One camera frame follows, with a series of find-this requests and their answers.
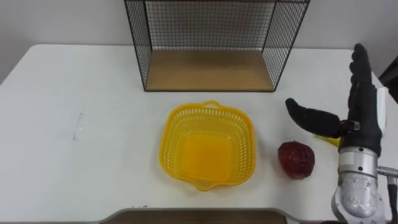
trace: plastic basket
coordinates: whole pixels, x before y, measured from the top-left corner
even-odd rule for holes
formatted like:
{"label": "plastic basket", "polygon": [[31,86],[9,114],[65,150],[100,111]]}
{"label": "plastic basket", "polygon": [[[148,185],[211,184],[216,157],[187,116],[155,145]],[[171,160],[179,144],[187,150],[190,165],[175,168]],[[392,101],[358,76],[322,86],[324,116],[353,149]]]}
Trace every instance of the plastic basket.
{"label": "plastic basket", "polygon": [[159,159],[168,175],[198,190],[242,184],[256,165],[252,122],[216,101],[181,105],[169,115]]}

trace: apple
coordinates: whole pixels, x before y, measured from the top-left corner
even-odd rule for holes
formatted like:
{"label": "apple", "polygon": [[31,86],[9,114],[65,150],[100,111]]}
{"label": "apple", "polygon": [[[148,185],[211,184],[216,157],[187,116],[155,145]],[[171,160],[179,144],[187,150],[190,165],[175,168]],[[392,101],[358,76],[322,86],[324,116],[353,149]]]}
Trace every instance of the apple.
{"label": "apple", "polygon": [[284,142],[280,145],[278,159],[291,179],[309,177],[315,165],[315,154],[310,146],[297,141]]}

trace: wooden board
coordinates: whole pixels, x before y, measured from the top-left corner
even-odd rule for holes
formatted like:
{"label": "wooden board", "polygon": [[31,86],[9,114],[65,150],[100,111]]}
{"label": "wooden board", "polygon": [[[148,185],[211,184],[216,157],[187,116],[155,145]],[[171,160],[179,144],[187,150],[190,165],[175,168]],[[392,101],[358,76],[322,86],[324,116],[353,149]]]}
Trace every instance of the wooden board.
{"label": "wooden board", "polygon": [[148,91],[272,91],[259,50],[154,50]]}

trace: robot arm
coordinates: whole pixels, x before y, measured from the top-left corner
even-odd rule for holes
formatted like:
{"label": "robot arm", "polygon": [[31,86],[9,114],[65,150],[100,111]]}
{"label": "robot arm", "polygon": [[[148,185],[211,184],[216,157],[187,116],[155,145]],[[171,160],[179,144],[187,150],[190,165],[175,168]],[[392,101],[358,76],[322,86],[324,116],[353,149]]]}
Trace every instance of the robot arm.
{"label": "robot arm", "polygon": [[366,49],[357,44],[349,65],[352,72],[348,97],[348,118],[326,111],[304,108],[286,100],[290,117],[306,131],[338,138],[339,181],[332,199],[332,210],[339,221],[350,224],[384,224],[384,208],[377,193],[377,175],[388,175],[392,221],[397,224],[396,195],[398,170],[377,166],[381,138],[386,123],[386,89],[372,84]]}

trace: tabletop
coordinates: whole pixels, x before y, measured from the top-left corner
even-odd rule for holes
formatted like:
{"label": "tabletop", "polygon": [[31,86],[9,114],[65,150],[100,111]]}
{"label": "tabletop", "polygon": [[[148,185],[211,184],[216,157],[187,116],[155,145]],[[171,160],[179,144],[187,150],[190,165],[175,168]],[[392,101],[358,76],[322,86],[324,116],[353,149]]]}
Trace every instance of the tabletop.
{"label": "tabletop", "polygon": [[[350,50],[293,49],[274,93],[144,92],[131,46],[36,45],[0,86],[0,222],[94,222],[125,209],[253,208],[298,221],[334,220],[336,147],[289,118],[284,101],[347,114]],[[374,78],[376,86],[381,86]],[[178,105],[216,100],[244,111],[256,133],[256,169],[245,183],[200,192],[158,162]],[[398,168],[398,106],[387,98],[379,164]],[[277,149],[315,151],[310,177],[290,180]],[[379,178],[391,218],[386,179]]]}

